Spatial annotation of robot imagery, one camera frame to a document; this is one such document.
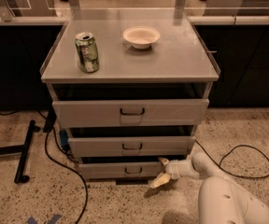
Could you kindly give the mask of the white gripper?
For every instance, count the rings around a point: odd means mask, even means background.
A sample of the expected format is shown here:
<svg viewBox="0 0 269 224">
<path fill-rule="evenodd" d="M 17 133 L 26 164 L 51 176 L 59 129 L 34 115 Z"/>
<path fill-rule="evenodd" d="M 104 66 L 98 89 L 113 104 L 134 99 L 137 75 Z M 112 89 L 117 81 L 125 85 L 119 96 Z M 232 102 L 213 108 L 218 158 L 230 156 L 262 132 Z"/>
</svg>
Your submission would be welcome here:
<svg viewBox="0 0 269 224">
<path fill-rule="evenodd" d="M 156 189 L 168 183 L 171 179 L 180 179 L 181 177 L 194 175 L 194 169 L 190 160 L 173 160 L 169 161 L 167 158 L 158 158 L 161 165 L 165 166 L 166 173 L 160 173 L 151 183 L 150 187 Z"/>
</svg>

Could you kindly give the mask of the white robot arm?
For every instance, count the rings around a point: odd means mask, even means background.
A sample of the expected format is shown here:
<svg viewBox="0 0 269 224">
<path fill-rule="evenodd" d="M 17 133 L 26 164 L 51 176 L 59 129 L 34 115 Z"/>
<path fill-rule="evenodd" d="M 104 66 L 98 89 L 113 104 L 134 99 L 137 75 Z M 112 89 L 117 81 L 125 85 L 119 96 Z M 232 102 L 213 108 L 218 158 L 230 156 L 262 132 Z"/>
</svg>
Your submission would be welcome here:
<svg viewBox="0 0 269 224">
<path fill-rule="evenodd" d="M 204 152 L 190 160 L 159 158 L 164 171 L 151 182 L 156 189 L 181 177 L 203 179 L 198 194 L 199 224 L 269 224 L 269 208 L 244 189 Z"/>
</svg>

